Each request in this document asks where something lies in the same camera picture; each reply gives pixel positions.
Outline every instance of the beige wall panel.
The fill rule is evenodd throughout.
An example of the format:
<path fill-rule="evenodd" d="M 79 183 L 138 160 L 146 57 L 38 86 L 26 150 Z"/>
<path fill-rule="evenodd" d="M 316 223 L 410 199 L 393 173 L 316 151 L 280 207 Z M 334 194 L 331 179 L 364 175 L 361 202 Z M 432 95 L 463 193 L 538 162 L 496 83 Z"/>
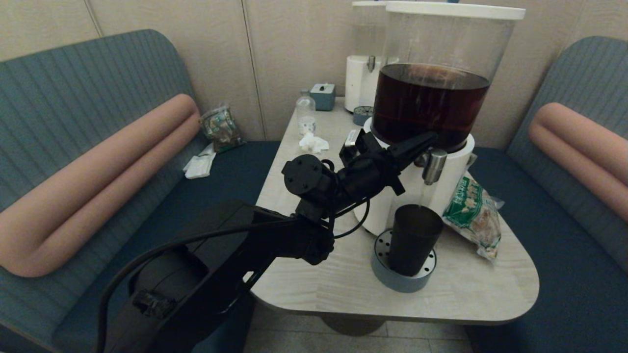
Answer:
<path fill-rule="evenodd" d="M 478 146 L 505 149 L 545 73 L 561 53 L 583 1 L 474 0 L 473 3 L 526 9 L 526 17 L 515 27 L 472 130 Z"/>
<path fill-rule="evenodd" d="M 83 0 L 0 0 L 0 62 L 94 38 Z"/>
<path fill-rule="evenodd" d="M 176 47 L 202 112 L 228 102 L 242 134 L 264 140 L 242 3 L 90 0 L 103 35 L 151 28 Z"/>
<path fill-rule="evenodd" d="M 589 36 L 628 40 L 628 0 L 586 0 L 565 46 Z"/>
<path fill-rule="evenodd" d="M 316 83 L 344 95 L 353 41 L 351 0 L 245 0 L 264 124 L 279 141 L 299 98 Z"/>

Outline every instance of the black cable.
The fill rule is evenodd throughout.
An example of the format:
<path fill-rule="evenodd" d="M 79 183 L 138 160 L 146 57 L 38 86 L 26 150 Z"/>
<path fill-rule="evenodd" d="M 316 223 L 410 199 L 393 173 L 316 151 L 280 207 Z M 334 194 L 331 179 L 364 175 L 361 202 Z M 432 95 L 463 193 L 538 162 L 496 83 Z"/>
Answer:
<path fill-rule="evenodd" d="M 333 167 L 333 162 L 330 160 L 325 160 L 328 161 L 329 163 L 331 163 L 331 166 Z M 334 180 L 334 188 L 333 188 L 333 196 L 335 197 L 336 194 L 338 194 L 338 190 L 340 188 L 340 178 L 338 177 L 338 175 L 336 173 L 333 173 L 332 170 L 332 175 L 333 175 L 333 180 Z M 328 216 L 328 223 L 329 223 L 329 230 L 333 232 L 333 226 L 335 225 L 335 221 L 336 221 L 336 208 L 333 206 L 333 197 L 331 198 L 330 202 L 329 202 L 329 209 L 327 210 L 327 213 L 329 214 Z"/>
<path fill-rule="evenodd" d="M 321 163 L 326 164 L 327 168 L 329 168 L 329 170 L 331 171 L 333 171 L 333 169 L 335 168 L 333 162 L 330 160 L 321 160 Z"/>
<path fill-rule="evenodd" d="M 370 199 L 366 200 L 366 210 L 364 211 L 364 216 L 362 217 L 362 220 L 355 227 L 351 228 L 351 230 L 346 231 L 346 232 L 344 232 L 344 233 L 342 233 L 340 235 L 334 236 L 333 238 L 334 239 L 340 239 L 342 237 L 346 237 L 347 235 L 357 231 L 357 229 L 359 227 L 362 227 L 362 224 L 364 224 L 364 222 L 366 221 L 366 217 L 368 217 L 368 215 L 369 215 L 369 209 L 371 209 L 371 200 Z"/>
<path fill-rule="evenodd" d="M 336 214 L 336 218 L 341 217 L 341 216 L 343 216 L 345 214 L 348 214 L 349 212 L 353 211 L 353 209 L 355 209 L 356 207 L 362 205 L 364 202 L 367 202 L 366 198 L 363 199 L 362 201 L 356 202 L 353 205 L 351 205 L 350 207 L 347 207 L 346 209 L 343 209 L 342 211 L 338 212 Z"/>
<path fill-rule="evenodd" d="M 98 340 L 96 343 L 96 353 L 103 353 L 105 351 L 105 343 L 107 337 L 107 311 L 109 309 L 109 300 L 111 299 L 111 295 L 113 294 L 114 290 L 116 290 L 118 285 L 120 285 L 120 282 L 122 282 L 122 280 L 129 273 L 133 272 L 137 267 L 139 267 L 146 261 L 152 260 L 153 258 L 156 258 L 157 256 L 165 253 L 168 250 L 171 250 L 178 246 L 189 244 L 191 242 L 201 241 L 219 236 L 226 236 L 238 232 L 279 228 L 285 225 L 290 225 L 296 221 L 296 219 L 287 219 L 278 220 L 275 222 L 241 225 L 239 227 L 233 227 L 228 229 L 218 229 L 216 231 L 201 233 L 196 236 L 186 237 L 183 239 L 168 242 L 162 246 L 158 246 L 136 257 L 113 277 L 111 282 L 107 285 L 107 288 L 105 288 L 102 297 L 100 298 L 100 307 L 98 309 Z"/>

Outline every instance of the pink bolster pillow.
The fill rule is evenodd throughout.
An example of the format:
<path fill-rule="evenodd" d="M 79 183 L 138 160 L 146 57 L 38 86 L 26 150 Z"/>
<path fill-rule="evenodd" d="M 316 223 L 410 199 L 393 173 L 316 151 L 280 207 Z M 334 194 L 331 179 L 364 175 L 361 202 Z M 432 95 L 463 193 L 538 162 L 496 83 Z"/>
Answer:
<path fill-rule="evenodd" d="M 528 136 L 628 222 L 628 140 L 559 103 L 539 109 Z"/>
<path fill-rule="evenodd" d="M 194 100 L 177 95 L 78 157 L 0 213 L 0 266 L 51 273 L 199 130 Z"/>

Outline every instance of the table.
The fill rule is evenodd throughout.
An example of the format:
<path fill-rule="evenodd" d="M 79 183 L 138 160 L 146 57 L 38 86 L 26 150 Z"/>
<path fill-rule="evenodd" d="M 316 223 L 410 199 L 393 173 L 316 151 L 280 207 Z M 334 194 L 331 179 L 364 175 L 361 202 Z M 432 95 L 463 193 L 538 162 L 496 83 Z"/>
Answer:
<path fill-rule="evenodd" d="M 338 152 L 349 131 L 359 128 L 337 98 L 331 112 L 317 112 L 316 136 L 330 149 L 317 155 L 342 166 Z M 289 215 L 299 198 L 284 187 L 281 169 L 303 154 L 293 116 L 257 205 Z M 353 212 L 336 220 L 336 231 L 346 231 L 358 220 Z M 385 287 L 371 270 L 375 236 L 360 228 L 338 239 L 329 258 L 318 266 L 303 260 L 278 258 L 252 292 L 277 309 L 342 318 L 405 320 L 457 324 L 497 325 L 526 313 L 536 301 L 539 278 L 532 259 L 500 216 L 502 240 L 495 263 L 475 253 L 476 246 L 453 231 L 436 244 L 438 263 L 428 284 L 415 293 Z"/>

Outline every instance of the green plastic bag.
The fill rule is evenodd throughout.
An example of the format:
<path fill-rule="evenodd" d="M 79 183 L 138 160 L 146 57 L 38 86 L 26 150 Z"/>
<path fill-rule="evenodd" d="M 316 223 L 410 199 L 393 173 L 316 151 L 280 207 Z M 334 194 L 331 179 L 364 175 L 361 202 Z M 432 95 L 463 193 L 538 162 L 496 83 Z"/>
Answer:
<path fill-rule="evenodd" d="M 240 130 L 227 105 L 203 114 L 200 117 L 200 125 L 205 136 L 214 143 L 216 153 L 222 153 L 246 143 L 241 138 Z"/>
<path fill-rule="evenodd" d="M 495 202 L 475 180 L 463 176 L 443 221 L 478 245 L 477 253 L 493 261 L 502 238 Z"/>

